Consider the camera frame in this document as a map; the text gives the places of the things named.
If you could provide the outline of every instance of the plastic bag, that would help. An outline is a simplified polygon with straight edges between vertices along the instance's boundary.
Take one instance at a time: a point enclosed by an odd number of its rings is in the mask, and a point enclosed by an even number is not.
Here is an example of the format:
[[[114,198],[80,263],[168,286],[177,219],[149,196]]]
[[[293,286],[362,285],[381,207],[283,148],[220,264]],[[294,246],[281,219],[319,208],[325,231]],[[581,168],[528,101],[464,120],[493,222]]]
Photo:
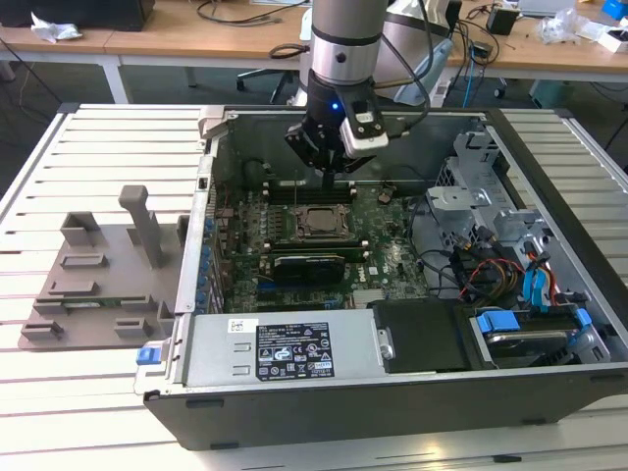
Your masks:
[[[57,39],[75,39],[82,37],[79,33],[79,29],[75,25],[55,25],[54,23],[48,23],[40,18],[36,17],[34,13],[32,16],[32,26],[30,30],[34,32],[40,39],[43,39],[53,44],[57,42]]]
[[[575,8],[565,8],[554,18],[543,18],[537,25],[537,35],[544,44],[554,42],[580,42],[576,32],[584,27],[589,19],[576,13]]]

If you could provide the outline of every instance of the cable on floor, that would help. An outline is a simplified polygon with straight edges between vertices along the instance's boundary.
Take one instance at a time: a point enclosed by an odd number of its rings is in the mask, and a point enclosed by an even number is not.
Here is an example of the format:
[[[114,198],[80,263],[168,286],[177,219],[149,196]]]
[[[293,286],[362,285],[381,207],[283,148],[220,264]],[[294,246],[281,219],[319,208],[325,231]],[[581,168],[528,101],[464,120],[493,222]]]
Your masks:
[[[57,95],[54,91],[52,91],[52,88],[50,88],[50,87],[48,86],[48,84],[47,84],[45,81],[43,81],[43,80],[41,79],[41,77],[40,77],[38,74],[36,74],[36,73],[34,72],[34,70],[32,69],[32,67],[31,67],[31,66],[29,66],[29,65],[28,65],[25,61],[23,61],[23,60],[22,60],[22,58],[21,58],[21,57],[20,57],[20,56],[16,53],[16,51],[14,51],[14,50],[13,50],[13,48],[12,48],[11,46],[9,46],[9,44],[7,44],[7,42],[6,42],[6,41],[5,41],[2,37],[0,37],[0,42],[2,42],[2,44],[4,45],[4,47],[6,47],[6,48],[7,48],[7,50],[8,50],[8,51],[9,51],[9,52],[10,52],[10,53],[11,53],[11,54],[12,54],[12,55],[16,58],[16,59],[18,59],[18,61],[20,61],[20,63],[21,63],[24,67],[26,67],[26,69],[27,69],[27,70],[28,70],[28,71],[32,74],[32,76],[33,76],[33,77],[35,77],[39,83],[41,83],[41,85],[42,85],[42,86],[43,86],[43,87],[44,87],[44,88],[48,91],[48,93],[50,93],[50,95],[51,95],[51,96],[52,96],[52,97],[53,97],[53,98],[57,101],[57,103],[58,103],[58,104],[63,103],[63,102],[61,101],[61,98],[59,98],[59,96],[58,96],[58,95]]]
[[[612,134],[612,136],[610,137],[610,139],[608,140],[608,142],[606,143],[606,145],[604,146],[604,150],[608,150],[610,148],[610,145],[613,143],[613,141],[619,136],[619,133],[621,132],[621,130],[623,130],[626,125],[628,125],[628,118],[626,118],[621,125],[619,125],[617,127],[617,129],[615,130],[615,132]]]

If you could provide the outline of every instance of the white paper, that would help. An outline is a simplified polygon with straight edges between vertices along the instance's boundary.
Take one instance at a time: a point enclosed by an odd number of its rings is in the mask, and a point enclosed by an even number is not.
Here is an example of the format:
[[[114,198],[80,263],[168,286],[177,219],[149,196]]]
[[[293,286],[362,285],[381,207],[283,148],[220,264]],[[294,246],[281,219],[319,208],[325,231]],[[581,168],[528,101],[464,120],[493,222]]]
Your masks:
[[[588,22],[576,31],[576,34],[580,37],[584,37],[585,39],[598,41],[598,39],[600,39],[605,32],[613,29],[614,27],[615,26],[603,25],[602,23]]]
[[[253,334],[258,322],[258,319],[230,319],[227,334]]]
[[[44,41],[52,42],[54,44],[58,39],[75,39],[77,37],[82,37],[82,34],[79,32],[76,25],[56,25],[54,23],[48,23],[41,20],[36,17],[34,13],[30,13],[30,16],[32,17],[32,26],[30,27],[30,30]]]

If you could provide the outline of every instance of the gray floor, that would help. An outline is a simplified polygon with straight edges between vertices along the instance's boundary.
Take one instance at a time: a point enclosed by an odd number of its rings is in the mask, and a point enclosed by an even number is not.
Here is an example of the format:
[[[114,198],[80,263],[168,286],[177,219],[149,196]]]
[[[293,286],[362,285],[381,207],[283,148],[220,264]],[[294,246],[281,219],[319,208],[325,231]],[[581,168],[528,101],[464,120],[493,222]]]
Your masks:
[[[112,103],[109,87],[100,68],[87,65],[37,64],[34,69],[42,79],[66,102]],[[247,82],[245,92],[236,91],[234,69],[197,69],[198,87],[188,88],[181,68],[126,67],[125,75],[131,86],[135,103],[150,104],[267,104],[280,76],[254,78]],[[26,69],[17,67],[16,79],[2,84],[0,91],[0,194],[13,180],[26,160],[30,150],[45,131],[44,119],[32,109],[52,117],[56,102],[40,83],[30,76],[25,85]],[[506,96],[496,99],[493,95],[496,79],[485,79],[478,90],[474,107],[532,108],[528,80],[509,83]],[[447,99],[445,105],[461,106],[464,98],[461,82]],[[622,102],[628,102],[628,93],[602,90],[602,97],[588,83],[574,83],[574,93],[564,103],[587,131],[605,145],[616,127],[628,116]],[[22,104],[18,106],[22,90]],[[294,94],[296,84],[287,84],[278,103],[285,103]],[[628,165],[628,128],[615,139],[609,153],[622,167]]]

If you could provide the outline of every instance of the black device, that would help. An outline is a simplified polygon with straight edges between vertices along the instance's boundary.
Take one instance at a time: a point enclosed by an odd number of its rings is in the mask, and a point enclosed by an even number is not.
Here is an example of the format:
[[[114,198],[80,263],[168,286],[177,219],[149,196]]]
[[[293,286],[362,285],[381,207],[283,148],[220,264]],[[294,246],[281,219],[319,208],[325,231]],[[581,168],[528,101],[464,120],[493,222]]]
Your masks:
[[[508,36],[520,13],[520,10],[510,8],[492,8],[487,20],[487,30],[492,34]]]
[[[469,46],[469,49],[469,52],[473,53],[473,56],[476,59],[488,60],[493,52],[493,46],[491,44],[480,41],[473,41],[473,43]]]
[[[343,276],[344,259],[337,255],[279,257],[273,267],[273,280],[280,286],[334,285]]]
[[[50,23],[141,31],[155,0],[0,0],[2,26],[30,26],[30,12]]]

